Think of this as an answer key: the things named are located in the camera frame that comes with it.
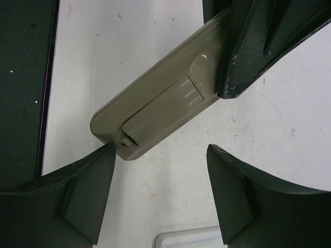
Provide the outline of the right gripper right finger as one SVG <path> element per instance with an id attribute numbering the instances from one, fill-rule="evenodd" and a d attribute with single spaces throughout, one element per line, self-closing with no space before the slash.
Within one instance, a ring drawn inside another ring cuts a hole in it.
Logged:
<path id="1" fill-rule="evenodd" d="M 330 192 L 275 177 L 209 145 L 207 169 L 228 247 L 330 247 Z"/>

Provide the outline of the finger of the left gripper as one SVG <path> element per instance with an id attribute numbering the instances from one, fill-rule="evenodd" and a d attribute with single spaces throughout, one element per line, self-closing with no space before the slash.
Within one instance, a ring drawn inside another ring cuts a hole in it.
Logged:
<path id="1" fill-rule="evenodd" d="M 330 1 L 203 1 L 203 19 L 229 11 L 218 96 L 241 95 L 279 59 L 330 23 Z"/>

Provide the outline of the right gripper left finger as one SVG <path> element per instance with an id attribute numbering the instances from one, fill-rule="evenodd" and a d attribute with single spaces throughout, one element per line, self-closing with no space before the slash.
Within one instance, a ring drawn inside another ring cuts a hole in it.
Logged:
<path id="1" fill-rule="evenodd" d="M 1 189 L 1 247 L 92 247 L 98 243 L 115 167 L 105 144 L 67 166 Z"/>

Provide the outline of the white remote being loaded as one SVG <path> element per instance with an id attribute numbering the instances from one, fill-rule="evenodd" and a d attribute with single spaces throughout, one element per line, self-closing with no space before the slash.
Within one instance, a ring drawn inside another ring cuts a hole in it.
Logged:
<path id="1" fill-rule="evenodd" d="M 161 234 L 155 242 L 157 248 L 169 247 L 227 247 L 223 244 L 219 227 L 201 228 Z"/>

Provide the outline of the grey beige remote control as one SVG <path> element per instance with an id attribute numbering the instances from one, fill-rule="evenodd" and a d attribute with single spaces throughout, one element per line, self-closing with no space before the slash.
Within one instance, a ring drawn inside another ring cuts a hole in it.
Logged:
<path id="1" fill-rule="evenodd" d="M 122 159 L 135 160 L 216 102 L 217 74 L 224 53 L 225 26 L 228 22 L 228 10 L 217 14 L 97 111 L 90 123 L 92 134 L 103 143 L 114 144 Z M 139 146 L 124 133 L 122 124 L 184 76 L 193 82 L 203 102 L 151 143 Z"/>

